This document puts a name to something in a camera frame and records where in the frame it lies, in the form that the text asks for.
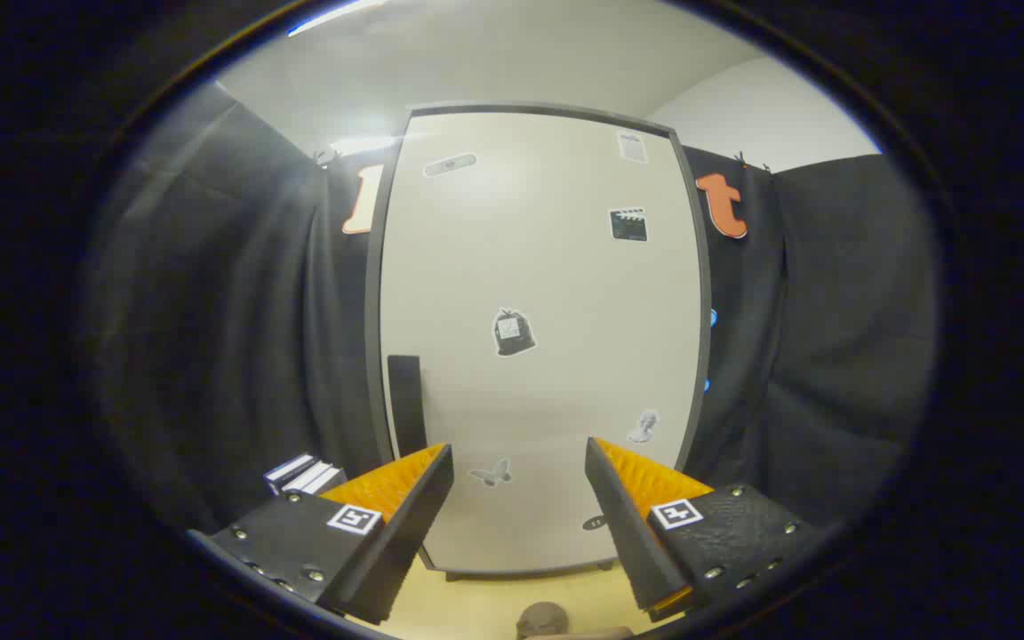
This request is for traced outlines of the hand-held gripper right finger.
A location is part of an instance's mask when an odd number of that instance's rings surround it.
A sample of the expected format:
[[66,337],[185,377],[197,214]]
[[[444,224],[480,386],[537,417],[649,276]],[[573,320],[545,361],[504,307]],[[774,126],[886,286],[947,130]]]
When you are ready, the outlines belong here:
[[590,437],[585,475],[652,622],[724,614],[780,586],[824,531],[745,483],[718,487]]

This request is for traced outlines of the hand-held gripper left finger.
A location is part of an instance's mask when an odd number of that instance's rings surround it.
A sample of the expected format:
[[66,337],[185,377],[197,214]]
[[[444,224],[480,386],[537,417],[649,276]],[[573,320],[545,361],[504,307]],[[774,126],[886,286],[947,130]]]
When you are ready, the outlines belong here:
[[404,455],[325,492],[287,487],[188,542],[264,606],[313,627],[379,624],[393,611],[454,484],[452,447]]

